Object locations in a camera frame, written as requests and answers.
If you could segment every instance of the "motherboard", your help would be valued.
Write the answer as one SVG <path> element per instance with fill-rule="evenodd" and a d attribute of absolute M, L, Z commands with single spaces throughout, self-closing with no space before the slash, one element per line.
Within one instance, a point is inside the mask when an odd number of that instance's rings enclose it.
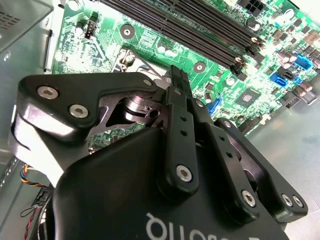
<path fill-rule="evenodd" d="M 320 73 L 319 32 L 288 0 L 69 0 L 53 73 L 142 72 L 165 88 L 175 65 L 213 120 L 249 134 L 279 108 L 317 100 L 309 82 Z"/>

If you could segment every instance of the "blue sata port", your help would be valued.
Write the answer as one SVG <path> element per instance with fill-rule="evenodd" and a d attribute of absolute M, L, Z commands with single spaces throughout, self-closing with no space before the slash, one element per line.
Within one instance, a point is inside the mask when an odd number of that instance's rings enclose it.
<path fill-rule="evenodd" d="M 271 75 L 270 80 L 283 88 L 288 85 L 287 80 L 283 76 L 280 76 L 279 74 L 276 74 L 276 73 Z"/>
<path fill-rule="evenodd" d="M 312 62 L 305 56 L 302 56 L 301 54 L 297 56 L 297 59 L 294 61 L 294 64 L 298 65 L 300 68 L 304 70 L 309 70 L 313 66 Z"/>

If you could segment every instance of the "cable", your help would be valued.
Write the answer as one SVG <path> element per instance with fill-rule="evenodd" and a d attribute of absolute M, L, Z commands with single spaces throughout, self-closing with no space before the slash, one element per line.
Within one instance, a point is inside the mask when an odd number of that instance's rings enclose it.
<path fill-rule="evenodd" d="M 27 240 L 28 238 L 28 233 L 29 233 L 29 229 L 31 228 L 31 223 L 32 221 L 34 220 L 35 218 L 35 215 L 36 213 L 39 211 L 40 207 L 36 207 L 34 210 L 33 210 L 33 213 L 32 215 L 30 216 L 29 218 L 29 222 L 28 224 L 25 226 L 25 233 L 24 233 L 24 236 L 23 236 L 23 240 Z"/>
<path fill-rule="evenodd" d="M 22 212 L 20 212 L 20 217 L 21 217 L 21 218 L 25 218 L 26 216 L 28 216 L 29 214 L 31 214 L 31 213 L 35 210 L 36 207 L 37 207 L 37 206 L 32 206 L 32 207 L 29 207 L 29 208 L 23 210 Z"/>
<path fill-rule="evenodd" d="M 25 164 L 23 166 L 23 168 L 21 169 L 21 172 L 20 172 L 20 175 L 21 175 L 21 181 L 24 183 L 24 184 L 27 184 L 27 185 L 30 185 L 32 187 L 38 187 L 38 188 L 44 188 L 44 189 L 47 189 L 48 187 L 46 185 L 43 185 L 43 184 L 40 184 L 38 182 L 32 182 L 32 181 L 29 181 L 27 179 L 27 172 L 28 172 L 28 169 L 30 168 L 30 166 L 28 164 Z"/>

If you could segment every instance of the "black ram slot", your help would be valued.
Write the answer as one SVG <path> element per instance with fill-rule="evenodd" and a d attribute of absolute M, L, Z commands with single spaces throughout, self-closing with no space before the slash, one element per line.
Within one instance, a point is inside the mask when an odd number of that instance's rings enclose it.
<path fill-rule="evenodd" d="M 256 34 L 241 26 L 229 16 L 208 5 L 203 0 L 185 0 L 184 2 L 197 9 L 198 12 L 205 13 L 208 18 L 214 19 L 219 25 L 224 26 L 227 29 L 233 29 L 239 35 L 243 35 L 243 37 L 246 37 L 249 40 L 251 38 L 257 38 Z"/>
<path fill-rule="evenodd" d="M 128 16 L 129 18 L 144 24 L 145 26 L 158 31 L 159 33 L 163 34 L 164 36 L 186 46 L 187 48 L 190 48 L 191 50 L 202 54 L 204 57 L 212 60 L 213 62 L 216 62 L 217 64 L 227 68 L 232 69 L 233 62 L 221 58 L 216 57 L 216 54 L 212 51 L 207 51 L 207 49 L 204 49 L 201 47 L 196 41 L 186 41 L 181 34 L 177 34 L 176 32 L 173 32 L 172 30 L 166 30 L 166 26 L 163 24 L 160 24 L 159 22 L 156 22 L 155 20 L 151 19 L 147 15 L 141 15 L 141 13 L 137 12 L 134 8 L 129 7 L 127 5 L 124 5 L 122 3 L 119 3 L 118 0 L 108 0 L 103 1 L 105 5 L 117 10 L 118 12 Z"/>
<path fill-rule="evenodd" d="M 189 38 L 191 41 L 197 39 L 198 43 L 206 47 L 209 51 L 213 51 L 220 55 L 223 58 L 226 58 L 232 62 L 235 61 L 235 58 L 240 58 L 241 56 L 229 48 L 214 42 L 212 39 L 204 36 L 203 34 L 191 30 L 189 26 L 186 24 L 174 20 L 169 17 L 162 16 L 163 13 L 157 10 L 155 7 L 147 4 L 141 3 L 140 0 L 120 0 L 123 3 L 126 3 L 128 6 L 131 6 L 137 9 L 142 14 L 147 14 L 148 17 L 154 18 L 155 20 L 159 21 L 162 24 L 166 24 L 167 27 L 171 28 L 176 32 L 180 32 L 185 37 Z"/>
<path fill-rule="evenodd" d="M 200 19 L 202 20 L 202 22 L 207 23 L 211 26 L 217 26 L 217 29 L 221 32 L 225 32 L 225 34 L 228 34 L 233 38 L 241 39 L 241 41 L 243 41 L 244 43 L 247 43 L 249 45 L 251 44 L 251 37 L 244 35 L 233 25 L 229 25 L 227 19 L 225 19 L 226 21 L 224 22 L 221 21 L 221 18 L 213 15 L 213 13 L 204 8 L 201 3 L 193 3 L 190 0 L 185 0 L 184 2 L 179 2 L 178 4 L 182 5 L 184 9 L 188 9 L 190 13 L 195 13 L 196 16 L 201 16 Z"/>
<path fill-rule="evenodd" d="M 166 5 L 167 7 L 170 7 L 173 5 L 168 0 L 157 0 L 157 1 Z M 237 46 L 242 50 L 245 50 L 246 47 L 250 46 L 250 44 L 247 41 L 240 39 L 236 34 L 230 33 L 228 31 L 226 33 L 225 30 L 221 28 L 221 26 L 210 23 L 211 21 L 209 19 L 207 18 L 204 19 L 203 15 L 199 15 L 190 6 L 184 4 L 183 2 L 179 2 L 178 5 L 175 5 L 174 9 L 178 13 L 186 16 L 187 18 L 194 21 L 195 23 L 208 29 L 210 32 L 218 36 L 221 39 L 221 41 L 227 40 L 230 44 Z"/>

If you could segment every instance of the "red wire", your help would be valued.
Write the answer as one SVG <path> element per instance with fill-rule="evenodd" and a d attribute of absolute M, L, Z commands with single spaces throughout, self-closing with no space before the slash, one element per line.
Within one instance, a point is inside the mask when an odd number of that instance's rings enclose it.
<path fill-rule="evenodd" d="M 32 213 L 32 215 L 30 216 L 29 222 L 28 222 L 28 224 L 27 224 L 26 227 L 25 227 L 25 233 L 24 233 L 23 240 L 27 240 L 27 238 L 28 238 L 28 232 L 29 232 L 29 229 L 30 229 L 30 227 L 31 227 L 31 223 L 32 223 L 32 221 L 34 220 L 34 217 L 35 217 L 36 213 L 39 211 L 39 209 L 40 209 L 40 208 L 37 207 L 37 208 L 34 210 L 34 212 Z"/>

